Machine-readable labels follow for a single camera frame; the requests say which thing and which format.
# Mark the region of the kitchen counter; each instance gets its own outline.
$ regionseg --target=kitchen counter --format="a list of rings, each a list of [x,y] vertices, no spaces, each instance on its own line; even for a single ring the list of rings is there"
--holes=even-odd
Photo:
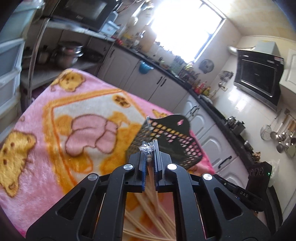
[[[181,85],[184,89],[186,89],[195,99],[196,101],[206,110],[206,112],[209,114],[209,116],[214,120],[214,122],[217,124],[218,128],[221,130],[223,135],[226,137],[228,142],[230,143],[231,147],[235,151],[235,153],[240,157],[242,162],[244,163],[245,167],[248,169],[250,166],[253,165],[253,160],[251,158],[251,155],[249,152],[247,152],[244,148],[244,140],[241,136],[236,136],[231,129],[229,129],[227,126],[225,126],[226,119],[225,117],[209,102],[204,101],[202,98],[199,97],[198,94],[196,94],[193,90],[190,84],[185,82],[184,80],[172,75],[170,72],[166,71],[162,67],[160,67],[158,64],[153,62],[153,60],[147,58],[143,54],[136,52],[132,49],[128,49],[124,46],[116,45],[116,47],[132,54],[133,56],[139,58],[140,60],[144,61],[146,64],[150,65],[151,67],[154,67],[155,69],[159,70],[163,74],[170,77],[172,80],[174,80],[176,83]]]

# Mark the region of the pot lid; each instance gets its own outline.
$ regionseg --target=pot lid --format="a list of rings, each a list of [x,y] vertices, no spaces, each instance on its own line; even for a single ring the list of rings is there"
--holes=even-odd
[[[57,56],[71,56],[71,57],[81,57],[83,55],[82,52],[80,53],[71,53],[71,54],[66,54],[66,53],[62,53],[62,52],[58,52]]]
[[[76,41],[61,41],[58,42],[59,46],[66,47],[66,48],[82,48],[83,45]]]

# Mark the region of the white door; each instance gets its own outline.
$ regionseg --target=white door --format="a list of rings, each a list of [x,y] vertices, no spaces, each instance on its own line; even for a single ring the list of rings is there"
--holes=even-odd
[[[192,110],[192,115],[188,114],[188,116],[186,116],[190,110]],[[190,121],[190,128],[197,139],[200,139],[215,124],[207,112],[189,93],[181,100],[181,102],[173,110],[173,113],[181,114],[187,117]]]
[[[246,188],[249,180],[248,170],[239,157],[235,158],[225,168],[217,172],[217,174],[225,180],[240,186],[241,188]]]
[[[147,74],[141,74],[139,72],[140,64],[141,62],[137,64],[123,89],[142,99],[149,100],[164,76],[156,69],[150,70]]]
[[[296,93],[296,50],[289,49],[280,84]]]
[[[138,61],[139,59],[131,54],[114,48],[107,56],[98,78],[115,87],[123,88]]]
[[[186,94],[187,90],[183,89],[174,80],[165,76],[149,99],[149,102],[172,112]]]
[[[213,125],[203,137],[200,138],[199,142],[208,155],[215,172],[222,170],[237,157],[235,151],[217,125]]]

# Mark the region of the bright window light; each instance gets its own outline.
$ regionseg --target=bright window light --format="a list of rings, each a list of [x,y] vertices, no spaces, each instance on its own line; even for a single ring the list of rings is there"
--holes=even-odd
[[[161,46],[188,63],[195,59],[221,20],[200,0],[164,0],[155,11],[151,28]]]

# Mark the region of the stainless steel pot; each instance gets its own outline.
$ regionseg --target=stainless steel pot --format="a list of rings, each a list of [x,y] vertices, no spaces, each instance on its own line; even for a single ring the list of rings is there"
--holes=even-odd
[[[37,64],[46,64],[51,56],[51,52],[48,51],[47,45],[44,45],[41,50],[37,53],[36,63]]]
[[[64,54],[78,54],[81,52],[83,45],[75,41],[58,42],[57,52]]]
[[[78,57],[82,55],[83,53],[77,53],[72,55],[57,53],[57,55],[55,56],[54,62],[58,67],[62,69],[68,69],[68,68],[71,68],[74,64],[76,64]]]
[[[244,142],[244,147],[246,148],[247,151],[251,152],[253,151],[253,147],[250,145],[248,141]]]

